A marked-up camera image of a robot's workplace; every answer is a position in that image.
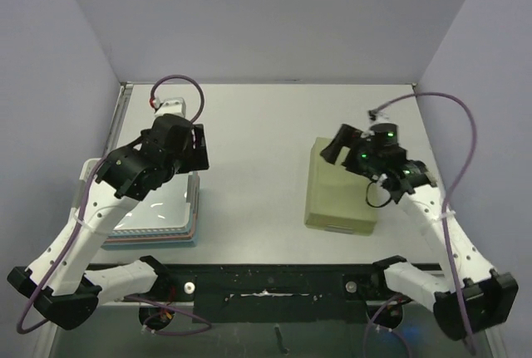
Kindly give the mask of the green perforated plastic basket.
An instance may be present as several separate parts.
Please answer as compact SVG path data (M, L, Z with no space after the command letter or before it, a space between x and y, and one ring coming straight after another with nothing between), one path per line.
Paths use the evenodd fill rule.
M310 152L304 224L335 233L370 235L377 211L366 203L368 180L329 164L320 155L331 142L317 137Z

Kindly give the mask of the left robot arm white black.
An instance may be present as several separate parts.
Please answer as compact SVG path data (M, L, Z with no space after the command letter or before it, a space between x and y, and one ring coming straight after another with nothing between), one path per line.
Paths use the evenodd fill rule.
M166 296L173 285L165 265L152 256L105 270L89 265L119 222L151 191L177 174L207 170L202 124L166 114L140 136L101 158L88 174L81 202L51 245L32 263L14 267L8 283L64 330L84 323L107 302Z

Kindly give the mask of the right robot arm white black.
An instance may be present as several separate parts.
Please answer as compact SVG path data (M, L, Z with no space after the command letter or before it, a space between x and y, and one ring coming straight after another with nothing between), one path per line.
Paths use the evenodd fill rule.
M453 341L505 323L517 281L480 253L445 206L436 177L424 162L408 158L398 136L393 123L367 132L343 124L320 153L327 163L378 182L425 239L443 273L438 280L403 257L385 258L374 264L372 293L381 299L398 293L424 306Z

